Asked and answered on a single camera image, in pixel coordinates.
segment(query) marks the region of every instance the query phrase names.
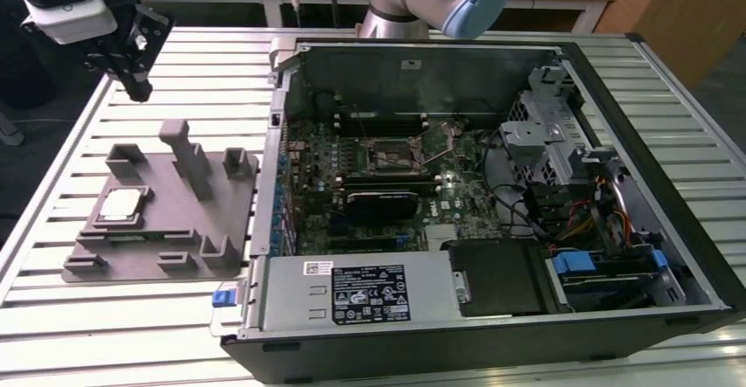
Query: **aluminum table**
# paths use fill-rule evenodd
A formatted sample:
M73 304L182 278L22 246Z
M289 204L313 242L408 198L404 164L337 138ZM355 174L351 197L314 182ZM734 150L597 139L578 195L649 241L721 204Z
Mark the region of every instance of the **aluminum table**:
M102 81L0 252L0 386L261 385L211 335L211 294L219 282L69 285L62 264L105 186L105 156L113 144L135 142L145 152L166 152L169 146L158 139L161 121L183 118L193 141L206 151L243 147L262 160L273 38L351 35L334 30L181 28L153 69L157 90L149 103L131 102L117 82ZM570 39L581 45L746 280L746 157L648 46L622 35L496 33L484 38ZM604 141L601 123L593 116L589 121ZM222 321L237 325L238 314ZM327 384L744 385L745 356L746 327L737 324L600 363Z

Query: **power supply label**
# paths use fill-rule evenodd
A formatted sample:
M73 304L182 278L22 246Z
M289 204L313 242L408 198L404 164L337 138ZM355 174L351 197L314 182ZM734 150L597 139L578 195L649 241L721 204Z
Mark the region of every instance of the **power supply label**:
M335 267L331 280L338 325L410 320L405 265Z

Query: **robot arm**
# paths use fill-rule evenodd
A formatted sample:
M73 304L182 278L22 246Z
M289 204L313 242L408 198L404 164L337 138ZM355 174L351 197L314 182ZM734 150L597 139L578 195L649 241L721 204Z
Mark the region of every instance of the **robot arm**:
M429 25L446 36L474 39L498 18L508 0L372 0L362 38L428 38Z
M477 38L508 0L372 0L365 38L426 38L429 24L452 38ZM151 96L149 73L174 19L139 0L25 0L23 29L87 54L87 67L119 79L130 97Z
M149 73L174 27L174 19L139 0L23 0L23 29L87 54L86 65L119 79L130 97L147 101Z

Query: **table leg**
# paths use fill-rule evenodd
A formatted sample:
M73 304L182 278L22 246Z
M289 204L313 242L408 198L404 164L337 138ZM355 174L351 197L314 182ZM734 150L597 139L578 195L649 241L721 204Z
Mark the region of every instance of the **table leg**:
M604 10L606 10L608 1L589 1L585 10L578 16L573 33L594 33L596 25L602 18Z
M282 0L262 0L265 6L265 16L267 17L267 27L282 27Z

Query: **blue latch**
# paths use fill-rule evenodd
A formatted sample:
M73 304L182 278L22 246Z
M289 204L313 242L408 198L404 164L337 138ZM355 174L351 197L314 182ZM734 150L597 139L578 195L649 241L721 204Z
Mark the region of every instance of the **blue latch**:
M569 272L596 272L594 260L589 252L562 252L552 262L558 275Z
M666 255L658 249L653 251L653 260L656 260L656 265L658 266L658 269L664 269L668 266Z
M213 293L213 307L214 308L235 307L235 297L237 297L235 288L215 291Z

